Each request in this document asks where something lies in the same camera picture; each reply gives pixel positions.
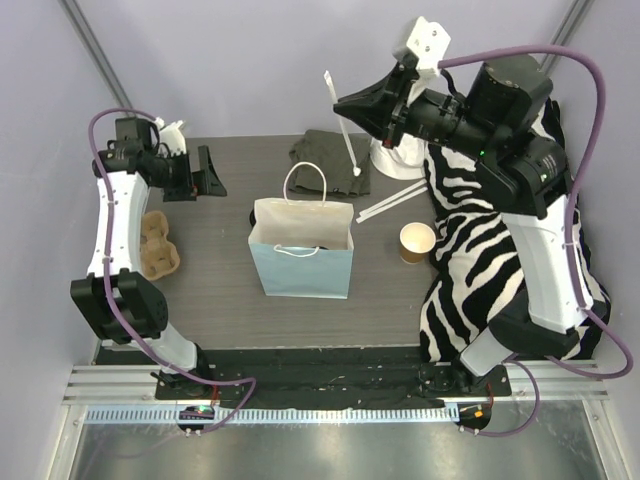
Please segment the single white paper straw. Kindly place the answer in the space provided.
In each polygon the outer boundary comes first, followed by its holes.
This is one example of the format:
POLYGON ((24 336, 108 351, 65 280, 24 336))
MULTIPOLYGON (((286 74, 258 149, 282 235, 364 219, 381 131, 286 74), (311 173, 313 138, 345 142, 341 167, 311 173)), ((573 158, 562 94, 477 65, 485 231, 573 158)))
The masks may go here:
MULTIPOLYGON (((323 78, 324 78, 324 81, 326 83, 326 86, 327 86, 327 89, 328 89, 328 92, 329 92, 329 96, 330 96, 330 99, 331 99, 331 105, 335 106, 338 103, 338 97, 337 97, 337 93, 336 93, 336 90, 335 90, 335 86, 334 86, 334 83, 333 83, 333 79, 332 79, 331 73, 328 70, 326 70, 324 72, 324 74, 323 74, 323 78)), ((358 166, 358 161, 356 159, 356 155, 355 155, 355 152, 354 152, 354 149, 353 149, 353 145, 352 145, 351 139, 349 137, 349 133, 347 132, 346 125, 345 125, 344 120, 343 120, 343 118, 341 116, 337 116, 337 119, 338 119, 339 127, 340 127, 340 130, 341 130, 344 142, 345 142, 345 146, 347 148, 347 152, 348 152, 351 164, 352 164, 353 175, 355 177, 359 177, 361 175, 361 169, 358 166)))

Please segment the light blue paper bag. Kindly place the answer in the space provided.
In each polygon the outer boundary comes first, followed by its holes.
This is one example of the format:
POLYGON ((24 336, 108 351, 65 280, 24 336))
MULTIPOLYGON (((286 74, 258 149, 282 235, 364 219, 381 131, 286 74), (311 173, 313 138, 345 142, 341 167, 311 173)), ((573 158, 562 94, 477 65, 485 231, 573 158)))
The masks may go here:
POLYGON ((248 246, 267 296, 344 300, 349 296, 354 257, 354 208, 327 199, 326 178, 315 164, 300 162, 289 172, 303 166, 320 175, 322 198, 292 200, 284 183, 280 198, 256 200, 248 246), (298 248, 305 244, 332 249, 298 248))

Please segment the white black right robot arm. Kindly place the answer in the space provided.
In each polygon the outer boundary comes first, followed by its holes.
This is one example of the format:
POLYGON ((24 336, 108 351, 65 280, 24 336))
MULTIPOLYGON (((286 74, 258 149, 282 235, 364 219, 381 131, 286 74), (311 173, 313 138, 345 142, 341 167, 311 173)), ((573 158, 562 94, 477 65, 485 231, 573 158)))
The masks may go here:
POLYGON ((564 148, 533 128, 553 84, 528 47, 475 58, 480 68, 465 95, 418 84, 417 63, 399 60, 382 80, 334 103, 386 147, 404 135, 470 157, 481 191, 511 235, 525 288, 458 356, 457 391, 472 395, 514 354, 559 359, 578 343, 593 300, 573 237, 575 197, 564 148))

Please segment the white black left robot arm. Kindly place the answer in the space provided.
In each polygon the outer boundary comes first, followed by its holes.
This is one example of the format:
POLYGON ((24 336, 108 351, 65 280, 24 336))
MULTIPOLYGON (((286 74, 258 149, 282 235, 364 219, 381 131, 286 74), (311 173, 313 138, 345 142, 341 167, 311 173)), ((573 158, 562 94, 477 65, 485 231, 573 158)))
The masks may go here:
POLYGON ((207 147, 192 170, 181 120, 129 110, 115 122, 115 138, 92 150, 99 194, 93 256, 86 275, 72 281, 71 298, 95 335, 144 352, 161 368, 158 379, 190 398, 205 397, 213 375, 203 350, 169 321, 164 294, 143 274, 142 220, 149 194, 166 202, 224 197, 207 147))

